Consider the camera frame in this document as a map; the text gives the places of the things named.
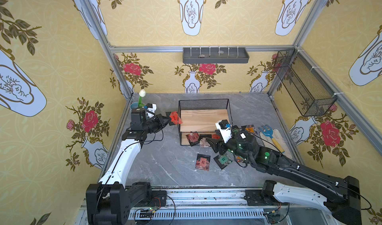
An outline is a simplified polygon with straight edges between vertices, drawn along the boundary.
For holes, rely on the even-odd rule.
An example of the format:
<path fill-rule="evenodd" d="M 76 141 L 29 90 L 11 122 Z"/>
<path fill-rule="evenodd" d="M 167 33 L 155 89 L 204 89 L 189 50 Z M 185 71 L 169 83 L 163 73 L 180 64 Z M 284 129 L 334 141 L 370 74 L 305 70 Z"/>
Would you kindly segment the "orange label tea bag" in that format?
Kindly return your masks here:
<path fill-rule="evenodd" d="M 248 132 L 252 133 L 252 134 L 256 134 L 256 130 L 255 130 L 255 128 L 254 128 L 253 125 L 247 125 L 247 126 L 245 127 L 245 129 L 246 129 Z"/>

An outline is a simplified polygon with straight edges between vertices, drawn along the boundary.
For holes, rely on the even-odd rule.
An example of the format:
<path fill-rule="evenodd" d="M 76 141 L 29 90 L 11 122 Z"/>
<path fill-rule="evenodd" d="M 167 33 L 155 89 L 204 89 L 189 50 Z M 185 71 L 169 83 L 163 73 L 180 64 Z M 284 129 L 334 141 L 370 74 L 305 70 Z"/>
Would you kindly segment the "red label tea bag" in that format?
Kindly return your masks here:
<path fill-rule="evenodd" d="M 169 125 L 179 125 L 183 123 L 177 112 L 170 112 L 168 117 L 170 118 Z"/>

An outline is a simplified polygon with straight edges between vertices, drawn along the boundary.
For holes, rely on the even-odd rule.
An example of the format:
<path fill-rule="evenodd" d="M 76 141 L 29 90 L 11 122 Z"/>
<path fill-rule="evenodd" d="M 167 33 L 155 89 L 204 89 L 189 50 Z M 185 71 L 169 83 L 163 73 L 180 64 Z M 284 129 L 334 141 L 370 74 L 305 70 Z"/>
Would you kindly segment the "pink label black tea bag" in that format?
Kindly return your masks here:
<path fill-rule="evenodd" d="M 198 153 L 195 168 L 197 170 L 209 171 L 210 156 Z"/>

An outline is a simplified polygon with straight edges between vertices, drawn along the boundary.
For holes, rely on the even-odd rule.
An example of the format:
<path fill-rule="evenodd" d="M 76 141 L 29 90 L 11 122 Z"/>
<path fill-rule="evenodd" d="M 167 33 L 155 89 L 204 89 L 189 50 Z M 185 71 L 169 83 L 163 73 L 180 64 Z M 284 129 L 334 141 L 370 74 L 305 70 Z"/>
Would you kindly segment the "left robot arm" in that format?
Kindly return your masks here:
<path fill-rule="evenodd" d="M 149 182 L 136 182 L 126 188 L 126 181 L 147 136 L 162 131 L 170 120 L 145 108 L 132 110 L 130 127 L 122 135 L 116 157 L 99 182 L 86 190 L 90 225 L 124 225 L 134 206 L 154 200 Z"/>

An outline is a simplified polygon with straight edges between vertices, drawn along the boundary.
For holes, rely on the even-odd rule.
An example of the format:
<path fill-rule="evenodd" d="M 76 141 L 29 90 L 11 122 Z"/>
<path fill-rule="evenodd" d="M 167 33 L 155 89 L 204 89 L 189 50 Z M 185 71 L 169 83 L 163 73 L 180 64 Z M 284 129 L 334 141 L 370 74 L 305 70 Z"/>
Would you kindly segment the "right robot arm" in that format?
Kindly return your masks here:
<path fill-rule="evenodd" d="M 346 225 L 362 224 L 358 179 L 330 176 L 301 165 L 276 150 L 260 146 L 246 130 L 239 130 L 226 140 L 207 138 L 207 142 L 220 155 L 232 152 L 259 172 L 299 184 L 295 187 L 267 180 L 259 194 L 263 202 L 304 205 L 329 213 Z"/>

